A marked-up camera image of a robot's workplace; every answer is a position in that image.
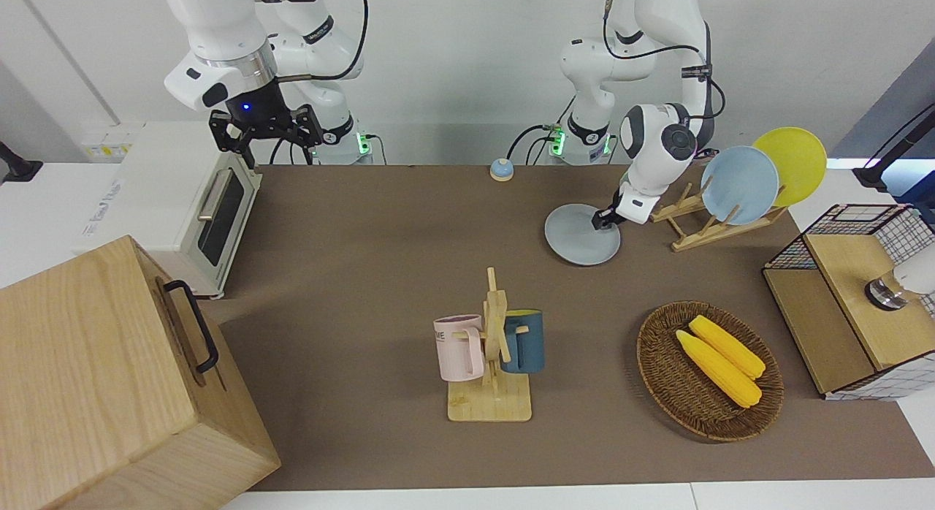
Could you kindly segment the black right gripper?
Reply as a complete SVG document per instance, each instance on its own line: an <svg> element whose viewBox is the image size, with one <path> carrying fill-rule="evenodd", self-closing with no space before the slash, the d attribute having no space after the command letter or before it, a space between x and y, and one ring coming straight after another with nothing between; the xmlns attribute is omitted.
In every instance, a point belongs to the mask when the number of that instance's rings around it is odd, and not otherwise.
<svg viewBox="0 0 935 510"><path fill-rule="evenodd" d="M300 147L306 164L313 166L314 148L323 143L323 127L311 104L301 104L294 110L285 104L276 78L261 88L230 97L225 108L227 113L211 110L208 116L208 128L222 153L237 154L249 170L254 170L250 148L253 131L248 128L268 130L273 126L285 128L281 141Z"/></svg>

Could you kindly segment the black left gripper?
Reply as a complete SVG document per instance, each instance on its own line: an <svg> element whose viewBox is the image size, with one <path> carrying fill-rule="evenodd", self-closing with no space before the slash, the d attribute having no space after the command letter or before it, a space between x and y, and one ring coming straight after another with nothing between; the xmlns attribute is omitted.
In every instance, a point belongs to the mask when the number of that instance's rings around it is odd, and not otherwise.
<svg viewBox="0 0 935 510"><path fill-rule="evenodd" d="M622 204L622 187L618 187L614 192L612 197L610 208L604 208L604 210L595 211L593 215L593 228L595 231L609 230L613 224L615 227L619 226L622 221L627 220L625 215L620 213L620 206Z"/></svg>

